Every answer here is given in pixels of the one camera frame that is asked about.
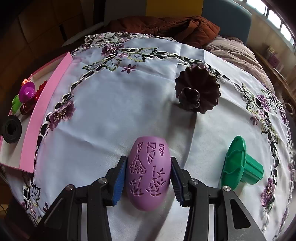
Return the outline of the beige grey blanket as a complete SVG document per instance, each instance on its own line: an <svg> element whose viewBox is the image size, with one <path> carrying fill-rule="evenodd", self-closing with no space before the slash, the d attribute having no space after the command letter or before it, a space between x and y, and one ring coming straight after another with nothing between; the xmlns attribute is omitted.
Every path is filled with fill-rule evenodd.
<svg viewBox="0 0 296 241"><path fill-rule="evenodd" d="M224 38L218 35L204 49L248 72L275 94L273 84L255 54L240 39L236 37Z"/></svg>

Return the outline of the teal chair back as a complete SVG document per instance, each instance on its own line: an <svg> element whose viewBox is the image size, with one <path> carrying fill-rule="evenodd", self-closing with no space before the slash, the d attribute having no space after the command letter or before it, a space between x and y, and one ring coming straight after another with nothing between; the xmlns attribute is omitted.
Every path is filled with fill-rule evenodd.
<svg viewBox="0 0 296 241"><path fill-rule="evenodd" d="M219 35L247 42L252 14L234 1L204 0L202 17L220 27Z"/></svg>

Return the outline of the magenta round plastic toy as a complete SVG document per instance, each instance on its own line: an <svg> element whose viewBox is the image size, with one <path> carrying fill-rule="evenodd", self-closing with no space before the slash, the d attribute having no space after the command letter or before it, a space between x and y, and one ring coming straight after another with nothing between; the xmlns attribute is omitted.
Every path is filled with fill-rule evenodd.
<svg viewBox="0 0 296 241"><path fill-rule="evenodd" d="M18 93L18 98L21 103L25 103L33 98L35 95L35 84L34 82L29 81L21 87L20 92Z"/></svg>

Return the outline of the light green plastic piece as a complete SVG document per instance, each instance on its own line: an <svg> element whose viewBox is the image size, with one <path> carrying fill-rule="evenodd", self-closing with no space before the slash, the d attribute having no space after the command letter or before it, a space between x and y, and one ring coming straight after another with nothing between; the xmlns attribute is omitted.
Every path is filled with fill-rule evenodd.
<svg viewBox="0 0 296 241"><path fill-rule="evenodd" d="M14 99L12 100L12 107L11 107L11 112L15 114L18 109L22 106L22 103L19 100L19 95L17 94Z"/></svg>

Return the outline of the green plastic stamp mold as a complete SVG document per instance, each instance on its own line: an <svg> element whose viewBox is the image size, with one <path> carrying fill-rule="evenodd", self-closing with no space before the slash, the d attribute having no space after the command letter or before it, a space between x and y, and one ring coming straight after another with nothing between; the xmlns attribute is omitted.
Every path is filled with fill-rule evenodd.
<svg viewBox="0 0 296 241"><path fill-rule="evenodd" d="M248 155L245 140L241 136L235 137L225 156L221 185L235 190L240 182L254 185L263 176L263 166Z"/></svg>

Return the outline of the purple perforated egg shell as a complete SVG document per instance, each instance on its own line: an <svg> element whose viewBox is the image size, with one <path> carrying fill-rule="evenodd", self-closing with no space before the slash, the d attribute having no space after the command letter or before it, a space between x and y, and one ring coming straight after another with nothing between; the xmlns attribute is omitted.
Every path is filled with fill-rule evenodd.
<svg viewBox="0 0 296 241"><path fill-rule="evenodd" d="M139 210L161 205L170 185L171 156L160 137L140 137L134 142L126 164L125 186L130 202Z"/></svg>

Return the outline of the dark red capsule toy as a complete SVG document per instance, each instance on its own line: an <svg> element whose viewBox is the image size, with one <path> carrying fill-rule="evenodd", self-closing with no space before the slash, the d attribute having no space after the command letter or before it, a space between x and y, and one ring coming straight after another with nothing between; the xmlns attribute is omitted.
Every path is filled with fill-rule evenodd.
<svg viewBox="0 0 296 241"><path fill-rule="evenodd" d="M38 90L36 91L36 95L33 98L31 98L29 101L25 103L22 103L22 106L20 107L20 112L22 115L32 114L34 107L46 84L47 84L47 80L45 80L44 83L39 86Z"/></svg>

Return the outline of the white floral embroidered tablecloth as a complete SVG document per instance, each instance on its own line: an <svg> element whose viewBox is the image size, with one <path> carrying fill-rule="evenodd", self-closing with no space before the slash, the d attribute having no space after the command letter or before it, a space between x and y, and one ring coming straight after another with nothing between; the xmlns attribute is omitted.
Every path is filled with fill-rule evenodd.
<svg viewBox="0 0 296 241"><path fill-rule="evenodd" d="M175 80L196 61L218 72L218 105L204 114L179 107ZM287 229L294 171L285 109L272 90L212 53L168 38L105 33L88 37L47 103L66 112L55 128L43 119L32 174L6 169L25 224L37 225L59 191L85 185L127 154L141 136L158 136L191 174L217 186L236 136L264 168L255 185L236 189L267 240Z"/></svg>

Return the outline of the rust brown puffer jacket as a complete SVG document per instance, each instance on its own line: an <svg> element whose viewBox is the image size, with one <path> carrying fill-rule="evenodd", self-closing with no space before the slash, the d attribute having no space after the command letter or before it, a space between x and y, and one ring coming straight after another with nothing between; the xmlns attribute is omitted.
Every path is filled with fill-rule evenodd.
<svg viewBox="0 0 296 241"><path fill-rule="evenodd" d="M218 36L220 27L202 16L185 18L127 16L111 21L107 25L106 31L171 37L180 43L203 48Z"/></svg>

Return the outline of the pink shallow tray box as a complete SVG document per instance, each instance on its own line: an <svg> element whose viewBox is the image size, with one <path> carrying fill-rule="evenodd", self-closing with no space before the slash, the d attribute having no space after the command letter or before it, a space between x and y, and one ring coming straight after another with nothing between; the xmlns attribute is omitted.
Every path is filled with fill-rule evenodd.
<svg viewBox="0 0 296 241"><path fill-rule="evenodd" d="M22 123L20 140L15 144L9 144L1 138L1 164L28 173L34 172L37 141L45 112L57 85L71 62L72 56L67 52L31 74L29 80L34 82L36 87L46 77L48 77L48 82L41 93L40 99L37 101L32 115L26 119L20 118Z"/></svg>

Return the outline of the black round disc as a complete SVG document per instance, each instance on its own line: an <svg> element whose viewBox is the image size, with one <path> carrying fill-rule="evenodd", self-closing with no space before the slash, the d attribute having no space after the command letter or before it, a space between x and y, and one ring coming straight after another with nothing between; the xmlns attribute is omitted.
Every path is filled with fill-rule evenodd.
<svg viewBox="0 0 296 241"><path fill-rule="evenodd" d="M18 117L8 115L1 127L3 139L9 143L16 143L22 135L22 124Z"/></svg>

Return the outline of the dark brown fluted flower mold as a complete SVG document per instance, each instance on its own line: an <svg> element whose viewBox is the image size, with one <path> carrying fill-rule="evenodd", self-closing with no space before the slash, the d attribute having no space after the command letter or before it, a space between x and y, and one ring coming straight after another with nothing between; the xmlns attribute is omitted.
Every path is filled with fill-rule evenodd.
<svg viewBox="0 0 296 241"><path fill-rule="evenodd" d="M219 76L206 63L187 67L175 79L176 98L181 107L205 114L218 105L221 96Z"/></svg>

